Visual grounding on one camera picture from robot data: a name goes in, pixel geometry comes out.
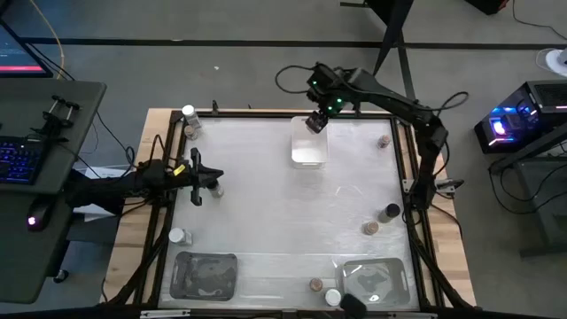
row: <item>illuminated keyboard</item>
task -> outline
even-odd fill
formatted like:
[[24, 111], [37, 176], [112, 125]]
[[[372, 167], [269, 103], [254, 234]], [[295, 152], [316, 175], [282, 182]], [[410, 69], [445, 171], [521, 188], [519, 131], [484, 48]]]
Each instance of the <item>illuminated keyboard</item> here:
[[33, 184], [43, 162], [44, 146], [39, 140], [0, 136], [0, 183]]

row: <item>desktop computer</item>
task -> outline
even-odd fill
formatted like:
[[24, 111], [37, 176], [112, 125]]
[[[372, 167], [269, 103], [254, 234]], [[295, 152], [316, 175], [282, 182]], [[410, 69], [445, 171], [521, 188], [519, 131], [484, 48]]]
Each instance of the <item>desktop computer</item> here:
[[516, 152], [567, 121], [567, 81], [522, 84], [475, 126], [483, 153]]

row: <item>wooden table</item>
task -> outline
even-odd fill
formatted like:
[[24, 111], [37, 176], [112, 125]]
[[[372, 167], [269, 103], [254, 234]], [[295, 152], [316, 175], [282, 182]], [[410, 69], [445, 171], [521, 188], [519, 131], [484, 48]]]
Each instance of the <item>wooden table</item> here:
[[[172, 111], [173, 109], [150, 109], [148, 111], [144, 125], [144, 131], [142, 133], [142, 138], [138, 147], [136, 162], [148, 159], [151, 150], [151, 144], [155, 135], [159, 134], [163, 138], [165, 138], [165, 136], [167, 135], [169, 118]], [[242, 112], [243, 110], [227, 109], [222, 111], [229, 113]], [[246, 111], [250, 113], [298, 112], [298, 110], [269, 109]], [[309, 113], [311, 113], [311, 111], [305, 111], [305, 113], [306, 115], [308, 115]], [[175, 154], [177, 153], [176, 146], [179, 144], [178, 138], [181, 135], [180, 130], [181, 128], [179, 128], [175, 134], [173, 149], [171, 153], [172, 156], [175, 156]], [[412, 176], [412, 171], [406, 143], [406, 135], [402, 128], [400, 128], [400, 141], [402, 145], [402, 155], [404, 157], [406, 174], [408, 178], [411, 178], [410, 176]], [[161, 149], [159, 147], [156, 147], [154, 158], [160, 158], [161, 155]], [[443, 159], [439, 156], [436, 169], [441, 168], [442, 165]], [[447, 175], [445, 170], [439, 174], [439, 178], [441, 179], [446, 177]], [[131, 199], [131, 202], [136, 201], [139, 201], [139, 199]], [[433, 200], [433, 204], [454, 215], [454, 206], [452, 200], [436, 196]], [[106, 272], [105, 292], [109, 299], [114, 297], [116, 293], [118, 293], [120, 288], [129, 280], [142, 258], [144, 242], [150, 220], [150, 211], [150, 206], [144, 206], [124, 216], [120, 221], [118, 233], [114, 242], [113, 254], [111, 256], [110, 264]], [[157, 237], [159, 230], [161, 230], [164, 214], [165, 209], [162, 209], [159, 214], [159, 221], [155, 237]], [[431, 227], [433, 246], [435, 248], [439, 268], [451, 282], [452, 286], [461, 294], [461, 296], [466, 301], [473, 305], [476, 304], [474, 293], [472, 291], [472, 285], [470, 283], [469, 268], [465, 258], [465, 253], [462, 247], [462, 241], [457, 225], [452, 219], [433, 207], [429, 209], [429, 222]], [[148, 271], [143, 301], [146, 301], [151, 293], [151, 285], [155, 274], [155, 264], [156, 262], [154, 261], [152, 267]], [[429, 275], [428, 269], [423, 264], [422, 270], [426, 295], [429, 301], [433, 302], [434, 294], [431, 283], [431, 276]]]

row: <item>gray carpet floor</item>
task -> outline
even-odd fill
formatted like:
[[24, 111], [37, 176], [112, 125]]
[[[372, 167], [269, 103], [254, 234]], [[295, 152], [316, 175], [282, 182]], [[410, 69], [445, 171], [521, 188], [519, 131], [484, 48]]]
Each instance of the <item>gray carpet floor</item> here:
[[[380, 41], [384, 24], [370, 9], [339, 6], [338, 0], [36, 0], [60, 37], [199, 40]], [[404, 27], [412, 43], [566, 43], [548, 29], [512, 18], [512, 3], [486, 16], [463, 0], [416, 0]], [[517, 17], [553, 25], [567, 35], [567, 1], [517, 0]], [[4, 18], [20, 36], [50, 36], [27, 1], [15, 1]], [[58, 61], [55, 45], [38, 46]], [[273, 82], [289, 64], [372, 69], [378, 49], [283, 47], [64, 46], [66, 69], [77, 79], [105, 82], [100, 112], [123, 141], [137, 147], [151, 107], [314, 108], [302, 96], [287, 95]], [[494, 311], [565, 317], [567, 256], [520, 260], [533, 245], [532, 216], [502, 210], [490, 189], [472, 127], [523, 82], [559, 79], [535, 64], [537, 51], [408, 50], [416, 96], [438, 106], [459, 90], [466, 105], [443, 112], [449, 129], [448, 173], [466, 183], [455, 206], [463, 228], [470, 277], [479, 306]], [[283, 85], [301, 89], [307, 74], [286, 74]], [[398, 52], [392, 50], [377, 79], [405, 94]], [[92, 166], [126, 164], [112, 138], [98, 130], [100, 145], [84, 157]], [[93, 148], [94, 132], [83, 146]], [[65, 264], [68, 282], [46, 283], [33, 305], [0, 304], [0, 312], [81, 307], [98, 302], [110, 258], [107, 246], [75, 243]]]

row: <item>computer monitor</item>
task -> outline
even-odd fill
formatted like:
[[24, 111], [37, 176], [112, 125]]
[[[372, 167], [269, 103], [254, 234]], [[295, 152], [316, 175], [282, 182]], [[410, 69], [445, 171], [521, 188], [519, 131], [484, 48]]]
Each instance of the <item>computer monitor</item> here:
[[0, 78], [52, 76], [47, 66], [0, 20]]

